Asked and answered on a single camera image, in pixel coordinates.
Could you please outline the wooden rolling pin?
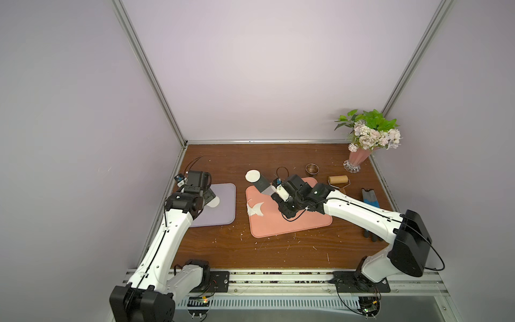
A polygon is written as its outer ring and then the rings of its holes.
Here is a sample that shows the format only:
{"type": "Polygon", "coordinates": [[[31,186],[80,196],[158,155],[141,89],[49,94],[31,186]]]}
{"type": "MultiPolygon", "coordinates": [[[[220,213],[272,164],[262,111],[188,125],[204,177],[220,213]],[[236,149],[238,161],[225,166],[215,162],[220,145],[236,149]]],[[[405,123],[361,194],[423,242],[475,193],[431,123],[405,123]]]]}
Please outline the wooden rolling pin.
{"type": "Polygon", "coordinates": [[[351,185],[351,181],[347,175],[330,176],[328,184],[343,194],[347,194],[346,188],[351,185]]]}

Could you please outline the dough trimming scrap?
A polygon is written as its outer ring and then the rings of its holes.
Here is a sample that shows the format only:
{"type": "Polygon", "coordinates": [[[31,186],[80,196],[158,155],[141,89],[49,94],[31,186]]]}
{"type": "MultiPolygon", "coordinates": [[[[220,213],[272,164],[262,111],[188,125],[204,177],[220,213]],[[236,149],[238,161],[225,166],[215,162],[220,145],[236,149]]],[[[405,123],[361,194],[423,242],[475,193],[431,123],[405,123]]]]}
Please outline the dough trimming scrap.
{"type": "Polygon", "coordinates": [[[263,217],[264,214],[262,212],[262,205],[264,204],[264,202],[260,202],[260,203],[256,203],[254,206],[251,206],[249,203],[247,203],[247,210],[248,210],[248,216],[249,217],[252,217],[254,215],[256,216],[259,216],[259,217],[263,217]]]}

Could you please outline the small dough piece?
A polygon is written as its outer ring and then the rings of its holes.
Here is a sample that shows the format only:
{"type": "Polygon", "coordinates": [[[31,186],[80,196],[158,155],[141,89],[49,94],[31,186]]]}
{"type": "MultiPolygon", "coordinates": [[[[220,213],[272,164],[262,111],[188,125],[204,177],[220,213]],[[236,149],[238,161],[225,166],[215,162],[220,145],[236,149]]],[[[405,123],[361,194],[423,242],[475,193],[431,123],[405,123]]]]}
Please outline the small dough piece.
{"type": "Polygon", "coordinates": [[[246,181],[248,181],[250,183],[258,182],[260,180],[260,178],[261,178],[261,173],[259,170],[249,170],[245,174],[246,181]]]}

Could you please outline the black handled metal scraper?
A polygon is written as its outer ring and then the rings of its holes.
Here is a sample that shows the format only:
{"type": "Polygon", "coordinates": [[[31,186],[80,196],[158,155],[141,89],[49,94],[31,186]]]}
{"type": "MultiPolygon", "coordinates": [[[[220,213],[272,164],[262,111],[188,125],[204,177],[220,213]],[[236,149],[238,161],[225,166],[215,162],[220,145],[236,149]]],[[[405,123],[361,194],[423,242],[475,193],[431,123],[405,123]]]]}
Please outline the black handled metal scraper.
{"type": "Polygon", "coordinates": [[[253,183],[256,189],[263,195],[273,195],[276,192],[276,188],[268,181],[268,179],[261,173],[259,173],[259,179],[253,183]]]}

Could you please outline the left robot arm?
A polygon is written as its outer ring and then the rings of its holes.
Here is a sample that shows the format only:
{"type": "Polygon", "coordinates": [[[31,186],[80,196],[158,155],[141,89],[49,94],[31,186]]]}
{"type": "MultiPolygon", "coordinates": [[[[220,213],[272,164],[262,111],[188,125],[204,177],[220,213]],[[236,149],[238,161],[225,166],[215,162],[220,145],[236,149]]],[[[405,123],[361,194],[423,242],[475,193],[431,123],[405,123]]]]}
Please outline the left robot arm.
{"type": "Polygon", "coordinates": [[[207,261],[190,260],[174,276],[169,271],[187,230],[216,198],[211,184],[210,173],[191,170],[165,200],[160,228],[138,269],[110,294],[115,321],[173,321],[179,301],[195,288],[209,286],[207,261]]]}

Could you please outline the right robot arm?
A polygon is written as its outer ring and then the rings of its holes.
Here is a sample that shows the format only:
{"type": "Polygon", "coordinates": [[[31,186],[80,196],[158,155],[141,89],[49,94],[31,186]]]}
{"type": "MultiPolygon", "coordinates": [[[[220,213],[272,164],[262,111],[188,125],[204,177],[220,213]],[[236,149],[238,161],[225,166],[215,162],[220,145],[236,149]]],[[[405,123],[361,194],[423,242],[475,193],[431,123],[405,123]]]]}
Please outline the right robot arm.
{"type": "Polygon", "coordinates": [[[373,256],[366,256],[355,277],[370,283],[402,272],[421,277],[431,249],[431,238],[418,213],[386,211],[351,198],[332,186],[310,186],[298,175],[281,184],[273,183],[271,197],[281,214],[291,219],[300,211],[317,212],[355,224],[388,245],[373,256]]]}

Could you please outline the large dough ball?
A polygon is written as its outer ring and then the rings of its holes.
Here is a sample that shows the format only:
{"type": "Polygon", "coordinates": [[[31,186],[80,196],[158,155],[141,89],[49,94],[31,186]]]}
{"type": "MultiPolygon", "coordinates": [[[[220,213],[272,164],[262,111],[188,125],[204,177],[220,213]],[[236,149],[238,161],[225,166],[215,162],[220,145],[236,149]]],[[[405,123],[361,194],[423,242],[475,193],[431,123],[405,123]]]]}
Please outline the large dough ball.
{"type": "Polygon", "coordinates": [[[221,200],[219,197],[214,197],[212,200],[208,202],[207,206],[210,208],[216,208],[220,204],[220,201],[221,200]]]}

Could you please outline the purple silicone mat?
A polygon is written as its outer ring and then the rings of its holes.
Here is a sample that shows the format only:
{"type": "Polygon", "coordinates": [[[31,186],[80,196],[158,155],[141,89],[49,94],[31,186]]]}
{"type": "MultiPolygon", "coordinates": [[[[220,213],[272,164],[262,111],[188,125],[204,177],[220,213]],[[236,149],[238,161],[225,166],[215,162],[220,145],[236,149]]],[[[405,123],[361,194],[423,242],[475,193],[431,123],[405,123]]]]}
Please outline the purple silicone mat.
{"type": "Polygon", "coordinates": [[[232,224],[236,218],[236,186],[233,183],[215,184],[211,190],[220,198],[216,208],[206,206],[192,223],[192,228],[232,224]]]}

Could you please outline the pink glass vase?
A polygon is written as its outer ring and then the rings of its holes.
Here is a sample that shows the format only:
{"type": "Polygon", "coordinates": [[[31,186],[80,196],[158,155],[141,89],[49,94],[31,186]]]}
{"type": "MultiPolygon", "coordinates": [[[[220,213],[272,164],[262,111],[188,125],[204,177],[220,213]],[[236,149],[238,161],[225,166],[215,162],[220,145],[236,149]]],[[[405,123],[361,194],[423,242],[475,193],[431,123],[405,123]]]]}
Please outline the pink glass vase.
{"type": "Polygon", "coordinates": [[[361,164],[369,158],[371,150],[358,148],[355,152],[350,152],[349,158],[343,163],[344,169],[349,173],[359,173],[361,164]]]}

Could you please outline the blue work glove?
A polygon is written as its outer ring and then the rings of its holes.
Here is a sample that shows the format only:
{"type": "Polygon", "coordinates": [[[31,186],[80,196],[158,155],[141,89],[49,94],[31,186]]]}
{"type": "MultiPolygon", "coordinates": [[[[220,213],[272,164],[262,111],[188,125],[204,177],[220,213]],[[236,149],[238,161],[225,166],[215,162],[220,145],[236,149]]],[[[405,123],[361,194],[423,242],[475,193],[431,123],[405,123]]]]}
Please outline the blue work glove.
{"type": "MultiPolygon", "coordinates": [[[[363,199],[363,202],[368,205],[371,205],[371,206],[374,206],[377,208],[380,207],[380,204],[377,200],[374,189],[369,189],[369,190],[362,189],[362,199],[363,199]]],[[[363,231],[363,237],[370,238],[372,242],[382,241],[381,238],[379,238],[377,235],[371,233],[367,229],[365,229],[363,231]]]]}

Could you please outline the artificial flower bouquet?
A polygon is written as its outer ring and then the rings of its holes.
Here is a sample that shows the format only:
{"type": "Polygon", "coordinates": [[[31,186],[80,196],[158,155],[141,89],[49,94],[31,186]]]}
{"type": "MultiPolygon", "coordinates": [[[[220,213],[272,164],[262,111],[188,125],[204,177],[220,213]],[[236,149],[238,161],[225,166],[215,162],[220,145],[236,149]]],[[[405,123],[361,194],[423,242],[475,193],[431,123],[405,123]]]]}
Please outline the artificial flower bouquet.
{"type": "Polygon", "coordinates": [[[349,134],[350,152],[359,150],[373,152],[377,149],[397,149],[402,139],[397,119],[386,119],[383,113],[374,109],[372,111],[358,112],[351,110],[340,115],[335,130],[341,127],[351,129],[349,134]]]}

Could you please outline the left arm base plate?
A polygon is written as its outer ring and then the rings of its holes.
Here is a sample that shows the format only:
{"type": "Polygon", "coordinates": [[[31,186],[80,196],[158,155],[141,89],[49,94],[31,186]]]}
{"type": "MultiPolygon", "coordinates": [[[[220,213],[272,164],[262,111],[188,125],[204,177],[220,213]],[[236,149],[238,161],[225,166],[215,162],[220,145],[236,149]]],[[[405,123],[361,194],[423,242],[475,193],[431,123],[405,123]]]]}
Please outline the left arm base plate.
{"type": "Polygon", "coordinates": [[[228,292],[229,289],[230,272],[226,270],[210,271],[206,277],[203,278],[200,292],[216,293],[228,292]]]}

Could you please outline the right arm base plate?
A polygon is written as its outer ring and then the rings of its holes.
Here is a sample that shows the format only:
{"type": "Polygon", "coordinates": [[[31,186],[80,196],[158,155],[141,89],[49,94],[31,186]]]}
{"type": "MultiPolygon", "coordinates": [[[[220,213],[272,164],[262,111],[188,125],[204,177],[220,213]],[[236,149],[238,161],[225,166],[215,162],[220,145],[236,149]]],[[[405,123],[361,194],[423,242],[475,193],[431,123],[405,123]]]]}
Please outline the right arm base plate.
{"type": "Polygon", "coordinates": [[[386,279],[379,283],[373,283],[361,275],[351,271],[335,271],[329,281],[334,284],[338,292],[348,293],[389,293],[390,285],[386,279]]]}

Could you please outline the aluminium frame rail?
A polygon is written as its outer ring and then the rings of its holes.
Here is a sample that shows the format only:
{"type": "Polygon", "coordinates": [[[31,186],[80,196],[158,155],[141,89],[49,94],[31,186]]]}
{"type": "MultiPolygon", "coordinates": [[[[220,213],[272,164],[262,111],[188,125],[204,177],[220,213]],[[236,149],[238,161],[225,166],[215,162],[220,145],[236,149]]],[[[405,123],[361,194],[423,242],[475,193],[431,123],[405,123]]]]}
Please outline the aluminium frame rail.
{"type": "Polygon", "coordinates": [[[284,268],[214,268],[213,271],[230,272],[228,292],[191,292],[190,296],[207,296],[220,294],[224,296],[265,296],[284,297],[322,296],[448,296],[449,291],[441,276],[436,272],[426,271],[420,278],[402,273],[387,278],[391,292],[389,293],[348,293],[338,292],[329,281],[336,268],[284,269],[284,268]]]}

